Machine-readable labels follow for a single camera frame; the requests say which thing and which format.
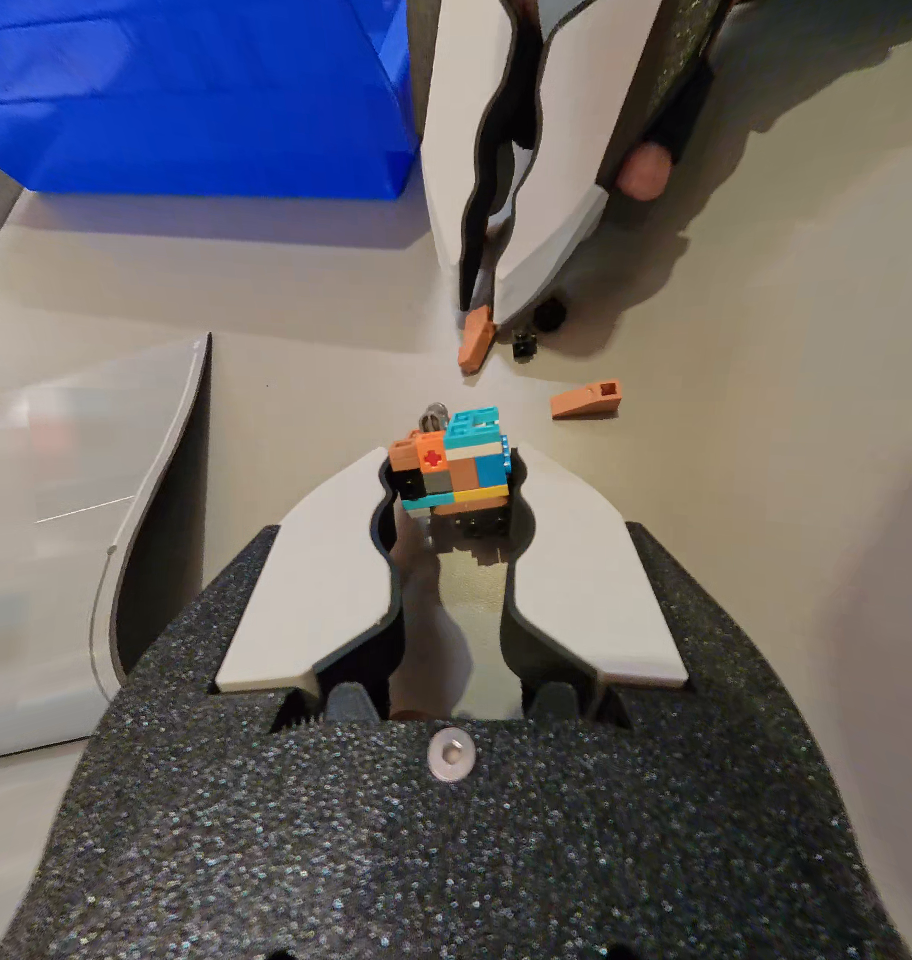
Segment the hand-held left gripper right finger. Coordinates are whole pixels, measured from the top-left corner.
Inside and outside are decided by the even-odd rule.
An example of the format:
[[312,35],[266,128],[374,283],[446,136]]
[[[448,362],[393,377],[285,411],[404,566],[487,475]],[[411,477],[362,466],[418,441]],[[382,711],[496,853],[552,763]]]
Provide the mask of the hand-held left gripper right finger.
[[513,452],[511,478],[503,658],[523,688],[684,688],[689,672],[619,510],[529,443]]

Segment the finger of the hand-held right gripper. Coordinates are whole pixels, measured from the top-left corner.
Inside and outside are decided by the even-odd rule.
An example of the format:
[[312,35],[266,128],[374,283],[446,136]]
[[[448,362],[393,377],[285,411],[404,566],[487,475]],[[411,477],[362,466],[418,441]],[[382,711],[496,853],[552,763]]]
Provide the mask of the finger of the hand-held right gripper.
[[661,6],[583,2],[549,33],[536,145],[495,267],[498,327],[534,304],[598,223],[609,196],[600,171]]
[[513,181],[513,144],[532,150],[543,52],[513,2],[440,4],[422,169],[439,266],[454,305],[470,311],[492,216]]

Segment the orange slope toy brick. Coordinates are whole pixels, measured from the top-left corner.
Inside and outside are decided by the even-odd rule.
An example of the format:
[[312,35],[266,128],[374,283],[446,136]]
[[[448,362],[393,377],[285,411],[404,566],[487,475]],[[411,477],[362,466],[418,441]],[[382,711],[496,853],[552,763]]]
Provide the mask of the orange slope toy brick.
[[555,422],[574,419],[612,417],[622,402],[618,379],[606,379],[550,398],[551,418]]
[[469,312],[464,319],[458,367],[466,378],[479,373],[496,340],[498,328],[492,309],[488,304],[483,304]]

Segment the multicoloured toy brick model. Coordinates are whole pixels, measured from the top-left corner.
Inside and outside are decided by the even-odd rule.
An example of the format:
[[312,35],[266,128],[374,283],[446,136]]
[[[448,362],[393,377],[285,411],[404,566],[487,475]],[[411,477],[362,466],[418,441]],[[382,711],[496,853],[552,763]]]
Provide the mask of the multicoloured toy brick model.
[[451,414],[435,403],[388,450],[390,487],[413,521],[466,538],[509,532],[513,451],[495,405]]

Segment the open instruction booklet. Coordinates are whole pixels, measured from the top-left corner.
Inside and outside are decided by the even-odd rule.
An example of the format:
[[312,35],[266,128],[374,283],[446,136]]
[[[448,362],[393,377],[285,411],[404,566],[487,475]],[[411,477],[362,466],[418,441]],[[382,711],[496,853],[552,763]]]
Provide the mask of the open instruction booklet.
[[125,683],[116,617],[211,335],[0,394],[0,758],[88,738]]

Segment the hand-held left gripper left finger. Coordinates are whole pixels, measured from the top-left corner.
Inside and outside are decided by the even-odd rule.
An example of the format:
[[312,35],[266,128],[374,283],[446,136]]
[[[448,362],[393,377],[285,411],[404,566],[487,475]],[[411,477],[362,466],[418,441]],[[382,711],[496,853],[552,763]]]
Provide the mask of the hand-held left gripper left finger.
[[402,617],[401,577],[379,522],[395,525],[388,450],[377,448],[282,520],[215,677],[222,694],[299,689]]

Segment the blue plastic bin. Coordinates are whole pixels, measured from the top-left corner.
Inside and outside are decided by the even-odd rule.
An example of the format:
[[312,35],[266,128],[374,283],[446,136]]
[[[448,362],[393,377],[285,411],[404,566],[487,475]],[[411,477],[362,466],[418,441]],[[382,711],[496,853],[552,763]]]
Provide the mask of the blue plastic bin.
[[0,1],[0,169],[37,193],[394,200],[406,2]]

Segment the grey desk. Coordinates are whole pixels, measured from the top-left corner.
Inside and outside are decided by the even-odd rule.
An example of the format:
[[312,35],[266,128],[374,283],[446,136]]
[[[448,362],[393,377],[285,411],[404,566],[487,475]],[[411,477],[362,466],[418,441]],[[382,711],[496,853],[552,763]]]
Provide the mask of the grey desk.
[[[610,206],[568,318],[468,383],[419,172],[395,202],[24,195],[0,395],[210,332],[184,603],[429,402],[494,404],[642,522],[790,690],[912,951],[912,2],[753,2],[666,195]],[[617,379],[616,415],[550,399]]]

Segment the person's right hand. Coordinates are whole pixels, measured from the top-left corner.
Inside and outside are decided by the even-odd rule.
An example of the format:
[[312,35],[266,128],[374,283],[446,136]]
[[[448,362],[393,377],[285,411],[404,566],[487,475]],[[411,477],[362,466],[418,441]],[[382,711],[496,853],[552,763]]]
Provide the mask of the person's right hand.
[[617,176],[616,187],[633,201],[651,203],[665,193],[673,169],[673,155],[665,146],[643,142],[626,158]]

